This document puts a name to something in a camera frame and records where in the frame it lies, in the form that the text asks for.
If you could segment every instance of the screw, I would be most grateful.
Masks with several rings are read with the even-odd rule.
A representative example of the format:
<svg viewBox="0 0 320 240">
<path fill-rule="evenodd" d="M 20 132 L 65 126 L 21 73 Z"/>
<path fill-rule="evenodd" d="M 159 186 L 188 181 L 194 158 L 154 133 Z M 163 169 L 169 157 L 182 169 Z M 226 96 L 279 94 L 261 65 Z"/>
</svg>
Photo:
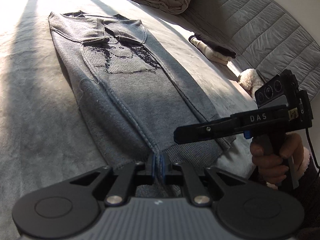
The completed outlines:
<svg viewBox="0 0 320 240">
<path fill-rule="evenodd" d="M 109 197 L 107 197 L 107 202 L 109 204 L 119 204 L 122 202 L 122 197 L 117 196 L 117 195 L 109 196 Z"/>
<path fill-rule="evenodd" d="M 210 201 L 210 198 L 208 196 L 196 196 L 193 199 L 197 204 L 207 204 Z"/>
</svg>

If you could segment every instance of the fluffy white object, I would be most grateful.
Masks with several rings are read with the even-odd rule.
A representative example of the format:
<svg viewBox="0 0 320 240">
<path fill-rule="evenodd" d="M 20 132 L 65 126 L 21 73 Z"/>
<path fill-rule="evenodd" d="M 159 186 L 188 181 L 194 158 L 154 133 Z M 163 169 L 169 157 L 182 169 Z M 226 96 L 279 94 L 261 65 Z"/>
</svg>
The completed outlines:
<svg viewBox="0 0 320 240">
<path fill-rule="evenodd" d="M 254 93 L 264 85 L 257 71 L 253 68 L 246 69 L 240 73 L 238 78 L 239 85 L 242 86 L 255 101 Z"/>
</svg>

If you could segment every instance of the gray quilted fabric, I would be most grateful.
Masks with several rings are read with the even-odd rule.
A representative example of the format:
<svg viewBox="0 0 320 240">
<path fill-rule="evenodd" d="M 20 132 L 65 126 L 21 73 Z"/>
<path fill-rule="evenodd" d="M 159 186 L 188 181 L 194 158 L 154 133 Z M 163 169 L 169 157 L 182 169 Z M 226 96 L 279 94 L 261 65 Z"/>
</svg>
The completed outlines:
<svg viewBox="0 0 320 240">
<path fill-rule="evenodd" d="M 320 47 L 271 0 L 191 0 L 181 14 L 199 31 L 237 52 L 233 63 L 254 68 L 266 81 L 285 68 L 310 100 L 320 89 Z"/>
</svg>

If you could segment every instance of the mattress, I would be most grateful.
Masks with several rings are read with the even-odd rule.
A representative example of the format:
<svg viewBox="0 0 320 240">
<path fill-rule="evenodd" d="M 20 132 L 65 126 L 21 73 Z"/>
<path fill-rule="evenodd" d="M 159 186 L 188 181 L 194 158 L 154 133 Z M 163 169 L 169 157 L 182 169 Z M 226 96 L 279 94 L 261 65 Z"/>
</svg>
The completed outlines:
<svg viewBox="0 0 320 240">
<path fill-rule="evenodd" d="M 181 16 L 237 52 L 232 62 L 254 68 L 266 82 L 284 69 L 312 100 L 320 89 L 320 47 L 272 0 L 191 0 Z"/>
<path fill-rule="evenodd" d="M 248 94 L 188 41 L 183 19 L 129 0 L 0 0 L 0 239 L 18 232 L 11 208 L 22 195 L 105 165 L 78 110 L 50 35 L 51 11 L 141 19 L 190 73 L 221 117 L 255 109 Z M 216 162 L 249 177 L 250 141 L 242 135 Z"/>
</svg>

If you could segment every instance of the bed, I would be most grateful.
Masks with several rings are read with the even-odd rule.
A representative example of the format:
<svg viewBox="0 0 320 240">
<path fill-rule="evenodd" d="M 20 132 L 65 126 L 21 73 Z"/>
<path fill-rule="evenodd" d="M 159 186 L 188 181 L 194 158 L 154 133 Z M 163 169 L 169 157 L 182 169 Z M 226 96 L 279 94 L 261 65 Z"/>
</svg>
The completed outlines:
<svg viewBox="0 0 320 240">
<path fill-rule="evenodd" d="M 193 29 L 182 18 L 129 0 L 0 0 L 0 7 L 0 239 L 19 236 L 11 208 L 22 195 L 106 164 L 56 54 L 51 11 L 141 19 L 221 117 L 256 109 L 225 66 L 209 62 L 188 42 Z M 249 145 L 238 135 L 216 165 L 248 178 L 254 169 Z"/>
</svg>

